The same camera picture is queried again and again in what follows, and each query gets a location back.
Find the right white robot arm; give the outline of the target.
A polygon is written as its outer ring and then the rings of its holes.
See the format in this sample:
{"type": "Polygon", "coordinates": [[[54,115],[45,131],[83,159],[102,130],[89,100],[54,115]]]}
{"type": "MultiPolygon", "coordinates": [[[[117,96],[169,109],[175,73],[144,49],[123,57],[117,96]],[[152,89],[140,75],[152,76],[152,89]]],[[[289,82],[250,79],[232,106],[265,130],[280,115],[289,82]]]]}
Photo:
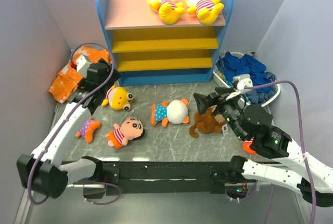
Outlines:
{"type": "Polygon", "coordinates": [[[332,206],[332,168],[311,155],[289,134],[272,125],[273,116],[258,105],[239,106],[239,96],[228,99],[231,88],[216,87],[207,96],[193,95],[199,114],[215,107],[213,115],[222,115],[230,129],[241,141],[252,140],[250,148],[256,154],[281,163],[284,169],[254,162],[234,155],[226,170],[219,176],[228,183],[241,180],[261,180],[272,183],[302,196],[308,203],[319,207],[332,206]]]}

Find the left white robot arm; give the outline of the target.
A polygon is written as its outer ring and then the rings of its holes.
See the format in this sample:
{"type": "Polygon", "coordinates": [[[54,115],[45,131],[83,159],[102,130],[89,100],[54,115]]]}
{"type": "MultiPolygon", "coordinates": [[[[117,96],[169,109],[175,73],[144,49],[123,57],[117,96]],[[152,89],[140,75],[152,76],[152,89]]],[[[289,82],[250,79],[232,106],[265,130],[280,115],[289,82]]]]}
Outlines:
{"type": "Polygon", "coordinates": [[[36,203],[32,192],[56,199],[69,184],[82,179],[98,183],[103,179],[103,163],[97,158],[84,156],[65,165],[62,160],[76,133],[101,105],[107,90],[120,76],[103,60],[92,63],[47,137],[30,155],[19,156],[16,162],[19,177],[32,203],[36,203]]]}

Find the yellow frog plush front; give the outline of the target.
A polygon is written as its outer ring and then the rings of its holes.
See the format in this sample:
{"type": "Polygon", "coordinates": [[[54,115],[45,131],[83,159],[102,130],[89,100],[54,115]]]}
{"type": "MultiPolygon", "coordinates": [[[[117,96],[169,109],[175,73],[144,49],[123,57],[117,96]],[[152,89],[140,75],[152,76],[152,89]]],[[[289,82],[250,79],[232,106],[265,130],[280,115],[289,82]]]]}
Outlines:
{"type": "Polygon", "coordinates": [[[198,21],[209,25],[216,21],[224,8],[221,0],[184,0],[187,12],[196,15],[198,21]]]}

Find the yellow frog plush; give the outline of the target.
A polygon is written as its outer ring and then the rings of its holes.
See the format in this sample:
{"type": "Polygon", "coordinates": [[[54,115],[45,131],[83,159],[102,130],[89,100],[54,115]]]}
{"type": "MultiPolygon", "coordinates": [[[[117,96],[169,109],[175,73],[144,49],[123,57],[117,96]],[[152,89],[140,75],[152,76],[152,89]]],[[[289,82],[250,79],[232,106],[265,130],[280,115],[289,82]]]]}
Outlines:
{"type": "Polygon", "coordinates": [[[101,103],[103,107],[109,105],[114,110],[129,111],[131,109],[130,101],[133,99],[133,94],[120,86],[113,85],[106,93],[106,96],[101,103]]]}
{"type": "Polygon", "coordinates": [[[167,25],[174,24],[185,13],[182,2],[176,0],[146,0],[149,7],[158,14],[160,20],[167,25]]]}
{"type": "Polygon", "coordinates": [[[184,0],[187,12],[196,15],[198,21],[209,25],[216,21],[224,8],[221,0],[184,0]]]}

